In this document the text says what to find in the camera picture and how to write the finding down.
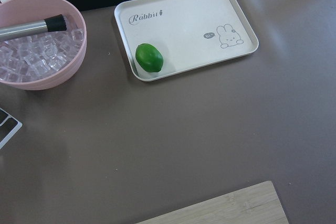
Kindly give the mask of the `pink bowl of ice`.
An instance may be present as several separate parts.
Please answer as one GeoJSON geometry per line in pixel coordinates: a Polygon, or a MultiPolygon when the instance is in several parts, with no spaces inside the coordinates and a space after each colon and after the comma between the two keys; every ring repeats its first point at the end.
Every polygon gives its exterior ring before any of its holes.
{"type": "Polygon", "coordinates": [[[87,49],[87,28],[80,11],[66,0],[8,0],[1,4],[1,27],[65,18],[63,31],[1,41],[1,83],[23,90],[45,90],[69,80],[87,49]]]}

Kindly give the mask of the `green lime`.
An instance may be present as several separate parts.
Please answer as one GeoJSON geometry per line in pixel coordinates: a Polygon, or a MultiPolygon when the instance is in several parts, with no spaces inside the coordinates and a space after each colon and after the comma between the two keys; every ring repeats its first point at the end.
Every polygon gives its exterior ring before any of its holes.
{"type": "Polygon", "coordinates": [[[162,54],[151,44],[138,45],[135,58],[146,72],[160,72],[164,63],[162,54]]]}

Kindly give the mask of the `cream rabbit tray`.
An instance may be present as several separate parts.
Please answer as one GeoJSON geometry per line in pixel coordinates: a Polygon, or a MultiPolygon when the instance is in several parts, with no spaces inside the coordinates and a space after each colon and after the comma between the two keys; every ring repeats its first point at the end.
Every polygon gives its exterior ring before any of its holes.
{"type": "Polygon", "coordinates": [[[132,0],[114,16],[131,71],[154,81],[255,52],[259,41],[237,0],[132,0]],[[159,72],[143,70],[138,45],[153,45],[163,56],[159,72]]]}

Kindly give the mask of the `steel muddler black tip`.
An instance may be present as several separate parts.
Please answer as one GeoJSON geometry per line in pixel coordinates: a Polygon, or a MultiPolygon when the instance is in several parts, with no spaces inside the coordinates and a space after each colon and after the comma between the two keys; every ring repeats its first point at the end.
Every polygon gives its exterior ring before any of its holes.
{"type": "Polygon", "coordinates": [[[1,27],[1,41],[65,30],[67,30],[65,17],[57,15],[34,22],[1,27]]]}

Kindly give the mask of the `bamboo cutting board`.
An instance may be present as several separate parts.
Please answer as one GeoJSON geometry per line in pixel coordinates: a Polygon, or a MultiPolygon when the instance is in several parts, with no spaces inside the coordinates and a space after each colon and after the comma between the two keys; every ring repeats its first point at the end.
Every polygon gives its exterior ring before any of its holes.
{"type": "Polygon", "coordinates": [[[265,181],[142,223],[288,223],[275,187],[265,181]]]}

